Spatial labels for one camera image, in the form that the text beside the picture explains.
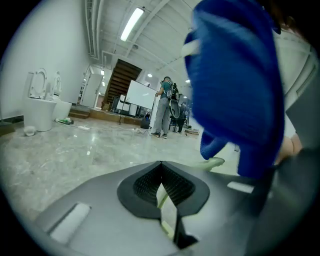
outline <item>white toilet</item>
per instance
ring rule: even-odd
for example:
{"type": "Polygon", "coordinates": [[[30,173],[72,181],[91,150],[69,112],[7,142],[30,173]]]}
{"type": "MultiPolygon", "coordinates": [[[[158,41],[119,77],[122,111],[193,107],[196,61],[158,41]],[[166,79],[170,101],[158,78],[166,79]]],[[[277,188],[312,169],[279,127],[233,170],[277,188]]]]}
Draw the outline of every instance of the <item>white toilet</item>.
{"type": "Polygon", "coordinates": [[[60,95],[62,92],[62,82],[60,77],[60,72],[57,71],[54,74],[54,83],[50,89],[49,96],[47,100],[52,100],[56,102],[56,105],[53,110],[52,120],[55,119],[65,119],[68,117],[72,104],[69,102],[61,101],[60,95]]]}
{"type": "Polygon", "coordinates": [[[22,96],[24,126],[35,127],[37,131],[45,132],[52,128],[52,115],[55,101],[45,100],[47,73],[43,68],[29,72],[22,96]]]}

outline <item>whiteboard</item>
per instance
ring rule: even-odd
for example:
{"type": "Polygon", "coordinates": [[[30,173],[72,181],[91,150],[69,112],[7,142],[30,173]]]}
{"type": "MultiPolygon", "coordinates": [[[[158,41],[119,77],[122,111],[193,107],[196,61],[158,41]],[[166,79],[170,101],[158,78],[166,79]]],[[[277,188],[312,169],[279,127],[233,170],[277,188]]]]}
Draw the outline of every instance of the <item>whiteboard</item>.
{"type": "Polygon", "coordinates": [[[151,110],[154,105],[155,96],[156,90],[132,80],[126,94],[125,102],[151,110]]]}

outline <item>green shirt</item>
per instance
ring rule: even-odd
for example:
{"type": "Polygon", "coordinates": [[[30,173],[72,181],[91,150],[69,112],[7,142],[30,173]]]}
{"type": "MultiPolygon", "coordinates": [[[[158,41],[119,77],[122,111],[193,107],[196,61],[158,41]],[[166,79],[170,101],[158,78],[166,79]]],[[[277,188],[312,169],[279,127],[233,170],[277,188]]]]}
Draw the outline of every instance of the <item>green shirt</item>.
{"type": "Polygon", "coordinates": [[[167,93],[167,91],[170,90],[170,87],[171,87],[171,83],[169,83],[169,82],[163,82],[163,83],[161,84],[161,88],[164,88],[164,91],[163,91],[163,93],[161,94],[160,99],[167,97],[166,93],[167,93]]]}

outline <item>door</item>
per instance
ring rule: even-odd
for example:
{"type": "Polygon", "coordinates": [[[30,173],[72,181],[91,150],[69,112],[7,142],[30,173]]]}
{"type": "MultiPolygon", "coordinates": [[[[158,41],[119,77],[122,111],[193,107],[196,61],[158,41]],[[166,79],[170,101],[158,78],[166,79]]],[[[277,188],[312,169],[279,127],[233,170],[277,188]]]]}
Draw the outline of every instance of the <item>door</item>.
{"type": "Polygon", "coordinates": [[[102,82],[102,74],[91,74],[89,81],[84,89],[81,105],[94,108],[99,87],[102,82]]]}

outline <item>man's arm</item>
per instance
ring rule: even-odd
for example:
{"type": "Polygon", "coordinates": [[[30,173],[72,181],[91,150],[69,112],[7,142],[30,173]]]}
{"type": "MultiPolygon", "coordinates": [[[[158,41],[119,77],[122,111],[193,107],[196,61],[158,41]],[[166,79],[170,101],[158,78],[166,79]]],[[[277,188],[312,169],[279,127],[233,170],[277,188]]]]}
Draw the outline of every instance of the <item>man's arm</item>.
{"type": "Polygon", "coordinates": [[[155,96],[156,96],[156,97],[160,96],[160,95],[164,92],[164,90],[165,90],[165,88],[161,87],[161,88],[160,88],[160,91],[158,91],[158,92],[155,94],[155,96]]]}

